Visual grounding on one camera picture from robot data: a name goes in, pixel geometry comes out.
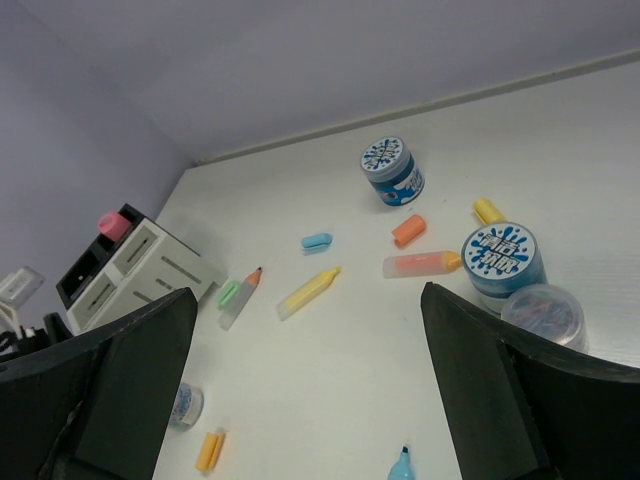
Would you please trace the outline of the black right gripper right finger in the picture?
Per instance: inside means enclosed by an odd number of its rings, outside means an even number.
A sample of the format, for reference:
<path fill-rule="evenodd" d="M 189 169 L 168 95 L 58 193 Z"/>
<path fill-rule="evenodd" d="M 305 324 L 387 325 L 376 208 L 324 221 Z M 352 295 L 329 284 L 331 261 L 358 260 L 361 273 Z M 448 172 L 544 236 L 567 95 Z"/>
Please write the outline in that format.
<path fill-rule="evenodd" d="M 638 369 L 557 345 L 432 282 L 421 312 L 463 478 L 638 478 Z"/>

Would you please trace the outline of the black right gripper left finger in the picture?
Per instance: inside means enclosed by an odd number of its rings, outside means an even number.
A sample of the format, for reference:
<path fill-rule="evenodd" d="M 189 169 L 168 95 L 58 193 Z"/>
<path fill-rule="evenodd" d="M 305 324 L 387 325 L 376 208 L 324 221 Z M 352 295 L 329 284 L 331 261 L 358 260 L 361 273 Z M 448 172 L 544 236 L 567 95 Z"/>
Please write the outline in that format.
<path fill-rule="evenodd" d="M 151 478 L 197 313 L 182 288 L 2 362 L 2 478 Z"/>

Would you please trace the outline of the clear jar of clips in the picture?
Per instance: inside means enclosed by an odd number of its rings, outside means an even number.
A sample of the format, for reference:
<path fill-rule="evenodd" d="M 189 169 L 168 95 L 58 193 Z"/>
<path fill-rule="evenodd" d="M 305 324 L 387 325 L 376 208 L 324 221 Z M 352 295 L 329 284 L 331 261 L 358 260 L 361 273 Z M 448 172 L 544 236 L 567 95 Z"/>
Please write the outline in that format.
<path fill-rule="evenodd" d="M 589 350 L 581 304 L 556 285 L 534 284 L 519 289 L 507 299 L 501 319 L 572 350 Z"/>

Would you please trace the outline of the blue slime jar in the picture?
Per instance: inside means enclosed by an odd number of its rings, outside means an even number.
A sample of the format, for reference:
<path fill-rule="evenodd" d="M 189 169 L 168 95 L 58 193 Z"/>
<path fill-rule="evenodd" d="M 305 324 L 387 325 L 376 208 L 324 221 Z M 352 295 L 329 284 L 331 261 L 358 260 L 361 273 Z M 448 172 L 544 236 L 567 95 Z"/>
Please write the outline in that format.
<path fill-rule="evenodd" d="M 361 155 L 360 168 L 388 206 L 412 202 L 425 185 L 420 167 L 399 137 L 387 136 L 369 145 Z"/>
<path fill-rule="evenodd" d="M 499 314 L 516 291 L 546 284 L 541 250 L 525 226 L 498 222 L 478 228 L 461 249 L 463 267 L 483 305 Z"/>

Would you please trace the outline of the yellow highlighter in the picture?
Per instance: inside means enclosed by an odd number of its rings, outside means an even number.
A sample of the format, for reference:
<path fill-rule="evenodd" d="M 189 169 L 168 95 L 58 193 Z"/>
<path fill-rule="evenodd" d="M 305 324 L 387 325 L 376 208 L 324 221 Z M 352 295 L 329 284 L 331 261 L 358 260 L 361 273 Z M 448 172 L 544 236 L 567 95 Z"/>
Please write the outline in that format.
<path fill-rule="evenodd" d="M 340 267 L 322 271 L 288 295 L 276 306 L 276 313 L 279 320 L 287 320 L 327 290 L 340 272 Z"/>

